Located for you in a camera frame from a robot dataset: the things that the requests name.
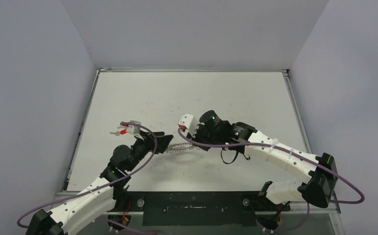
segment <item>zip tie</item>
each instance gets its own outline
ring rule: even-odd
[[[290,158],[291,158],[291,155],[293,154],[293,151],[294,151],[294,148],[291,148],[290,153],[288,154],[287,164],[285,165],[285,170],[287,170],[288,162],[290,161]]]
[[[94,199],[96,199],[97,198],[97,196],[95,195],[95,191],[93,191],[92,189],[89,189],[89,188],[86,188],[86,190],[88,191],[88,192],[90,192],[90,194],[94,197]]]
[[[271,147],[268,149],[268,154],[271,154],[271,152],[274,149],[274,146],[276,146],[276,144],[278,144],[278,142],[279,142],[279,139],[276,139],[276,138],[273,139],[273,143],[271,144]]]

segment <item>black cable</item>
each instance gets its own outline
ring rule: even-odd
[[[223,149],[221,150],[221,159],[222,159],[222,161],[223,161],[224,164],[229,165],[229,164],[235,162],[236,158],[238,157],[238,151],[237,151],[237,152],[235,153],[235,157],[234,157],[234,159],[232,160],[232,162],[227,163],[226,161],[224,161],[224,158],[223,158],[223,156],[222,156],[222,151],[224,151],[224,150],[223,150]]]

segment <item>bolt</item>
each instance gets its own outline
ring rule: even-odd
[[[242,200],[242,204],[247,207],[250,205],[250,200],[248,198],[245,198],[244,200]]]
[[[143,205],[144,205],[144,200],[143,199],[137,200],[137,206],[138,207],[142,207]]]

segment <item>white table surface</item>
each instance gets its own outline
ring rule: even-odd
[[[181,114],[199,118],[213,109],[230,123],[242,121],[295,149],[305,145],[281,72],[102,72],[71,169],[69,191],[81,191],[107,166],[115,147],[131,135],[114,136],[121,121],[138,120],[152,131],[177,134]],[[219,149],[160,154],[132,176],[129,191],[260,190],[266,181],[294,176],[251,156],[225,165]],[[233,152],[224,152],[226,161]]]

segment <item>gray wall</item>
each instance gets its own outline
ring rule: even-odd
[[[62,0],[98,67],[286,69],[328,0]]]
[[[347,234],[378,234],[378,1],[330,0],[291,69],[315,153],[366,195],[341,205]],[[338,183],[339,199],[357,199]]]
[[[59,0],[0,0],[0,235],[61,189],[94,76]]]

